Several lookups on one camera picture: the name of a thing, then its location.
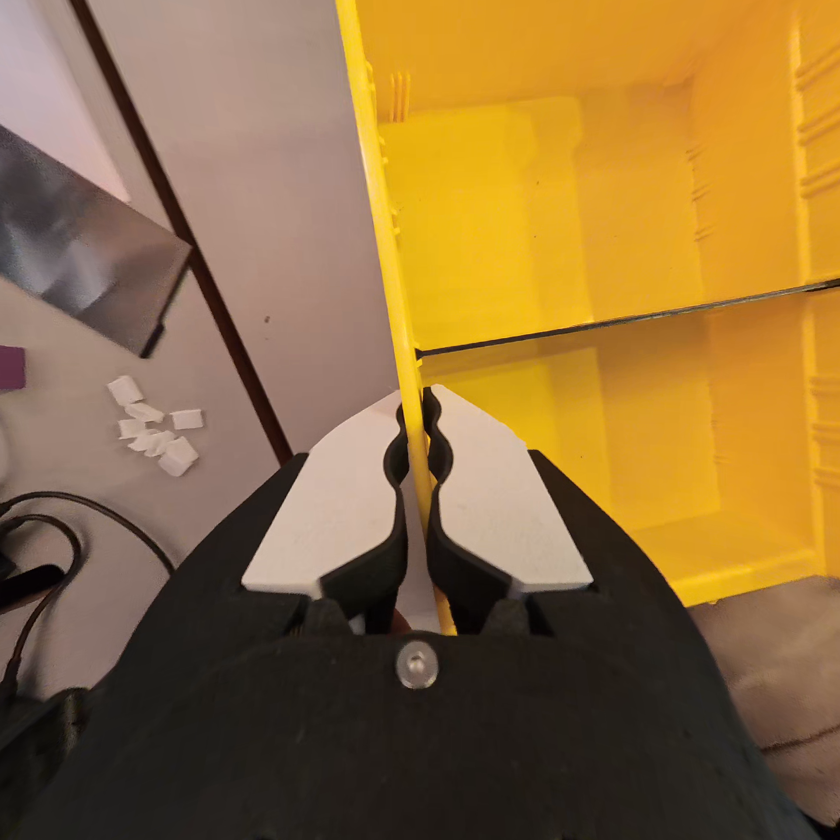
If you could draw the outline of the yellow plastic bin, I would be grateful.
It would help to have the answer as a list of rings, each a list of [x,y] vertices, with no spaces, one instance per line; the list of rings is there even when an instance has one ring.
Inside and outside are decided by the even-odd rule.
[[[838,2],[337,2],[421,519],[422,390],[687,606],[838,577]]]

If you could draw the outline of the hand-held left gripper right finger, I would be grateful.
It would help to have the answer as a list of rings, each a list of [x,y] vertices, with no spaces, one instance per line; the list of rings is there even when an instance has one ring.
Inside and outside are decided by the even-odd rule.
[[[427,567],[458,633],[479,632],[499,602],[594,583],[524,440],[444,385],[425,389],[423,421]]]

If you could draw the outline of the pile of white paper scraps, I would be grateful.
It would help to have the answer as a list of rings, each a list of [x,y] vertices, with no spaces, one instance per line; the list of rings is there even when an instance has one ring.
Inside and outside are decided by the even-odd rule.
[[[137,381],[124,374],[106,384],[121,416],[118,441],[129,451],[153,460],[168,476],[180,478],[190,471],[200,455],[186,435],[205,428],[201,408],[165,412],[147,402]]]

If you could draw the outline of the dark brown strip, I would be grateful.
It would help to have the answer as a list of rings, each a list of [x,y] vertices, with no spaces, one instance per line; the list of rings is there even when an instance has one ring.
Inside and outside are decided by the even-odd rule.
[[[214,274],[211,271],[193,229],[184,213],[182,204],[175,193],[172,182],[165,171],[152,139],[136,108],[123,75],[113,58],[112,52],[102,30],[92,12],[88,1],[69,1],[82,34],[84,34],[91,52],[119,111],[124,127],[129,133],[150,182],[158,196],[161,206],[174,234],[189,245],[191,251],[187,266],[192,272],[203,299],[213,317],[217,330],[225,344],[228,355],[234,364],[248,399],[255,410],[269,446],[280,466],[292,457],[277,414],[263,386],[257,370],[250,358],[231,313],[224,301]]]

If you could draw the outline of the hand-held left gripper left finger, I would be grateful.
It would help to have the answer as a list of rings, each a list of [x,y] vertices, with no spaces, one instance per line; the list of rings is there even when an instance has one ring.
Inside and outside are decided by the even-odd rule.
[[[399,391],[318,441],[245,570],[250,592],[331,600],[364,632],[392,630],[405,579],[408,475]]]

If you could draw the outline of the silver metal plate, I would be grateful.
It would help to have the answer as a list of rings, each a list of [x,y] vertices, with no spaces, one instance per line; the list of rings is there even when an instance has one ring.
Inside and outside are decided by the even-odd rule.
[[[164,331],[189,244],[1,129],[2,277],[141,359]]]

